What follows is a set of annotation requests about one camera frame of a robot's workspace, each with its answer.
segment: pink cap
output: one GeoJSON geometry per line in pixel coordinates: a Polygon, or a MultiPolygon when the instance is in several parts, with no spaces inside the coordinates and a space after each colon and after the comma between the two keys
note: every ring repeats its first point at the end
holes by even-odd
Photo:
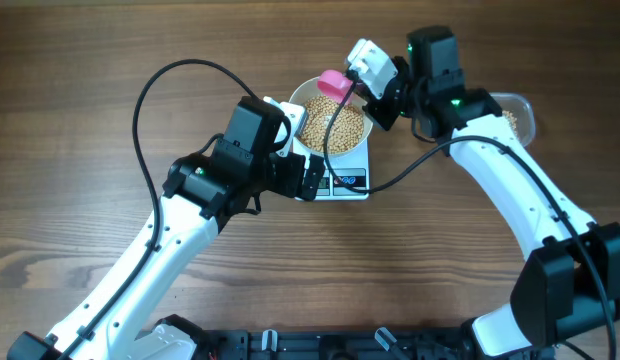
{"type": "MultiPolygon", "coordinates": [[[[332,100],[341,103],[348,93],[348,89],[352,86],[352,81],[348,80],[341,72],[337,70],[326,70],[319,76],[317,87],[321,93],[332,100]]],[[[352,96],[346,102],[350,104],[352,96]]]]}

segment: soybean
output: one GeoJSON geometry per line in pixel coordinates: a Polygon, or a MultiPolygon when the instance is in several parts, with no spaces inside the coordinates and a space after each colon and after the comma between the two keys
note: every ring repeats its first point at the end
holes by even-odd
{"type": "Polygon", "coordinates": [[[508,120],[508,124],[512,128],[512,132],[514,132],[517,138],[519,138],[519,132],[517,131],[517,118],[514,116],[512,111],[503,110],[503,116],[508,120]]]}
{"type": "MultiPolygon", "coordinates": [[[[328,122],[337,111],[339,104],[327,96],[315,96],[304,104],[308,120],[301,133],[301,142],[312,150],[323,152],[323,140],[328,122]]],[[[330,154],[338,154],[353,149],[363,136],[363,114],[353,105],[346,105],[332,125],[328,139],[330,154]]]]}

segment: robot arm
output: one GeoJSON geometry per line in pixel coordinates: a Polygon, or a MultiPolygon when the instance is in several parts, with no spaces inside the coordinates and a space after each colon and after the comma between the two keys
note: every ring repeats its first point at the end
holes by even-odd
{"type": "Polygon", "coordinates": [[[323,159],[312,155],[306,171],[305,156],[289,152],[305,118],[302,106],[244,97],[210,157],[193,153],[170,168],[160,198],[162,229],[154,252],[94,330],[86,334],[83,328],[146,251],[154,214],[94,291],[45,340],[22,334],[8,359],[57,358],[77,336],[84,341],[70,354],[75,360],[190,359],[197,345],[178,329],[164,329],[171,332],[164,333],[165,338],[158,336],[151,346],[149,338],[135,338],[185,266],[212,243],[232,216],[246,212],[251,197],[257,211],[258,195],[266,190],[314,199],[324,173],[323,159]]]}
{"type": "Polygon", "coordinates": [[[619,320],[620,226],[599,226],[574,205],[521,146],[490,94],[466,90],[456,39],[448,28],[424,28],[407,38],[407,62],[401,57],[390,59],[366,39],[359,40],[348,56],[346,76],[354,72],[351,80],[362,83],[356,92],[368,101],[366,114],[384,130],[399,115],[418,120],[422,132],[439,144],[468,135],[494,139],[527,164],[564,213],[555,213],[529,173],[497,147],[463,141],[446,149],[490,197],[526,260],[510,304],[472,323],[481,356],[551,346],[604,325],[591,274],[575,267],[584,260],[575,241],[587,244],[605,285],[613,321],[619,320]],[[580,240],[559,221],[563,215],[580,240]]]}

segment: wood grain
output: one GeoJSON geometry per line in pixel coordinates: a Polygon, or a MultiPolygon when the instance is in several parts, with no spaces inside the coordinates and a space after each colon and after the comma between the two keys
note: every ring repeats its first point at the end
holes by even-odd
{"type": "MultiPolygon", "coordinates": [[[[157,69],[209,59],[285,100],[340,68],[358,38],[403,54],[405,34],[430,24],[457,34],[470,86],[532,103],[529,151],[559,187],[620,222],[620,2],[0,7],[0,358],[21,331],[45,334],[71,311],[148,216],[130,123],[157,69]]],[[[203,67],[155,84],[140,136],[157,185],[225,129],[242,95],[203,67]]],[[[428,149],[405,122],[370,141],[377,184],[428,149]]],[[[225,329],[458,325],[506,302],[523,265],[485,194],[443,156],[365,202],[262,202],[197,256],[149,324],[178,313],[225,329]]],[[[577,343],[606,354],[602,330],[577,343]]]]}

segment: black cable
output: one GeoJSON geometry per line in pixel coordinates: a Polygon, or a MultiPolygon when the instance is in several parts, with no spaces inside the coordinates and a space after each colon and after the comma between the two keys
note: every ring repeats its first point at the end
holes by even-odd
{"type": "Polygon", "coordinates": [[[574,351],[577,355],[581,356],[585,360],[594,360],[594,358],[592,356],[586,354],[585,351],[579,349],[579,347],[577,347],[576,345],[574,345],[573,343],[571,343],[569,341],[564,341],[561,344],[565,345],[567,348],[569,348],[570,350],[574,351]]]}
{"type": "Polygon", "coordinates": [[[239,214],[250,214],[254,216],[261,214],[261,200],[259,200],[259,195],[259,193],[254,193],[254,195],[252,195],[252,199],[254,200],[254,209],[244,209],[239,211],[239,214]]]}
{"type": "Polygon", "coordinates": [[[286,137],[283,140],[272,144],[271,152],[276,152],[283,149],[292,135],[292,123],[290,123],[290,119],[288,119],[287,116],[284,116],[282,122],[283,126],[286,128],[286,137]]]}
{"type": "Polygon", "coordinates": [[[203,145],[203,147],[201,149],[199,149],[199,151],[197,151],[197,154],[203,154],[204,152],[208,151],[208,148],[210,147],[210,145],[212,145],[212,143],[215,140],[221,139],[222,137],[223,137],[222,133],[216,133],[216,134],[212,135],[210,140],[208,140],[208,142],[205,145],[203,145]]]}
{"type": "Polygon", "coordinates": [[[592,276],[592,280],[597,289],[599,300],[601,300],[601,307],[603,309],[603,315],[604,315],[605,322],[606,322],[606,329],[608,332],[609,359],[610,360],[616,359],[616,356],[617,356],[616,331],[614,328],[613,317],[612,317],[612,314],[609,308],[608,296],[606,294],[605,287],[603,286],[601,277],[599,276],[599,273],[597,272],[597,269],[594,265],[594,262],[592,261],[592,258],[590,257],[590,255],[588,254],[588,251],[586,250],[585,246],[581,242],[581,239],[579,238],[579,234],[577,233],[577,231],[574,229],[574,227],[568,220],[567,214],[561,209],[561,207],[559,206],[555,198],[552,196],[552,194],[548,190],[548,188],[541,181],[541,179],[539,179],[537,174],[530,168],[530,166],[528,166],[528,164],[525,161],[523,161],[523,159],[521,159],[519,155],[517,155],[512,149],[510,149],[509,146],[503,145],[502,143],[494,139],[484,137],[484,136],[476,136],[476,135],[460,136],[460,137],[445,141],[441,144],[438,144],[434,148],[430,149],[427,153],[423,154],[419,159],[417,159],[414,163],[408,166],[401,174],[397,175],[394,179],[388,181],[387,183],[374,187],[369,190],[355,189],[354,186],[349,185],[349,184],[344,184],[341,181],[341,178],[337,176],[334,169],[332,168],[332,165],[330,164],[330,158],[328,156],[328,139],[330,136],[330,130],[332,129],[332,126],[334,125],[334,122],[337,116],[339,115],[339,112],[341,112],[341,109],[345,106],[345,103],[347,102],[350,95],[352,95],[353,91],[354,91],[354,86],[351,86],[350,89],[348,90],[348,93],[346,94],[346,96],[343,98],[343,100],[339,104],[339,107],[337,107],[337,110],[335,111],[335,113],[332,114],[332,118],[330,119],[330,122],[328,123],[328,126],[326,127],[326,133],[323,139],[323,157],[326,163],[326,167],[328,168],[328,171],[332,175],[332,178],[334,179],[334,181],[338,183],[339,185],[342,185],[346,189],[352,192],[355,192],[355,193],[374,194],[375,192],[385,190],[389,188],[390,186],[396,184],[397,182],[401,181],[401,179],[406,177],[406,175],[408,175],[412,170],[414,170],[421,163],[423,163],[424,161],[432,157],[439,150],[442,150],[452,144],[462,142],[462,141],[480,141],[480,142],[494,145],[502,153],[508,154],[528,174],[528,176],[532,179],[535,185],[539,188],[541,193],[543,193],[545,198],[548,200],[548,202],[550,203],[550,206],[552,207],[554,212],[557,214],[558,219],[563,223],[563,225],[566,227],[566,229],[570,233],[572,240],[576,244],[581,257],[583,258],[583,261],[588,271],[590,272],[590,275],[592,276]]]}
{"type": "Polygon", "coordinates": [[[418,119],[418,116],[419,115],[426,116],[426,114],[424,114],[423,111],[421,110],[421,102],[419,100],[419,98],[421,96],[421,88],[423,87],[423,84],[425,83],[425,81],[426,81],[426,77],[422,76],[421,79],[419,79],[419,81],[417,81],[417,85],[415,86],[415,89],[414,89],[415,111],[412,114],[412,123],[410,124],[410,129],[412,130],[412,136],[417,138],[417,140],[434,144],[434,142],[435,142],[434,140],[427,139],[427,138],[419,135],[419,133],[417,132],[417,119],[418,119]]]}
{"type": "MultiPolygon", "coordinates": [[[[152,86],[152,84],[159,78],[159,76],[163,75],[168,70],[173,69],[177,66],[188,65],[188,64],[199,64],[199,65],[207,65],[207,66],[213,67],[223,72],[224,74],[228,75],[232,80],[234,80],[237,84],[239,84],[253,99],[259,99],[257,95],[254,92],[252,92],[252,90],[250,90],[250,88],[243,81],[241,81],[241,79],[239,79],[235,74],[230,72],[230,70],[224,68],[221,65],[218,65],[216,63],[213,63],[207,60],[186,59],[186,60],[180,60],[177,62],[173,62],[172,64],[166,65],[161,70],[157,71],[157,73],[154,74],[150,78],[150,80],[148,80],[146,85],[143,87],[143,90],[141,90],[141,94],[139,94],[139,99],[137,99],[137,104],[134,108],[134,115],[132,117],[132,141],[134,142],[134,152],[137,155],[137,160],[139,161],[139,166],[141,167],[143,178],[146,180],[146,185],[148,185],[148,190],[150,191],[150,199],[152,200],[152,209],[154,211],[154,226],[152,228],[152,237],[150,238],[149,244],[147,244],[146,246],[145,252],[141,256],[141,259],[139,260],[135,268],[132,270],[130,275],[128,275],[128,277],[123,282],[123,284],[121,284],[119,289],[117,289],[117,291],[114,293],[114,295],[112,295],[110,300],[108,300],[108,302],[103,306],[103,308],[99,310],[97,315],[95,315],[94,318],[92,318],[90,323],[88,323],[88,325],[85,326],[81,335],[77,336],[77,338],[72,342],[72,344],[70,344],[70,346],[68,346],[68,348],[61,354],[61,356],[59,357],[59,359],[61,360],[69,358],[70,355],[81,344],[83,339],[85,337],[90,336],[90,334],[92,333],[94,328],[97,327],[101,319],[108,313],[108,311],[110,311],[112,306],[117,302],[117,300],[119,300],[121,295],[123,295],[126,289],[130,286],[130,284],[137,277],[139,272],[141,272],[141,269],[143,269],[143,266],[146,264],[146,262],[150,258],[150,255],[152,255],[152,252],[156,246],[156,243],[159,239],[159,231],[161,230],[161,213],[160,213],[161,208],[159,206],[159,199],[157,198],[157,193],[154,190],[154,184],[152,182],[152,178],[150,177],[150,172],[148,171],[148,167],[146,166],[146,162],[143,159],[143,155],[141,153],[141,145],[139,144],[139,134],[137,131],[137,127],[139,123],[139,113],[141,112],[141,104],[143,103],[143,99],[146,97],[148,90],[150,90],[150,86],[152,86]]],[[[207,147],[209,147],[212,144],[212,142],[215,140],[215,137],[217,135],[214,135],[208,141],[208,143],[206,144],[206,146],[204,146],[202,151],[205,151],[207,147]]]]}

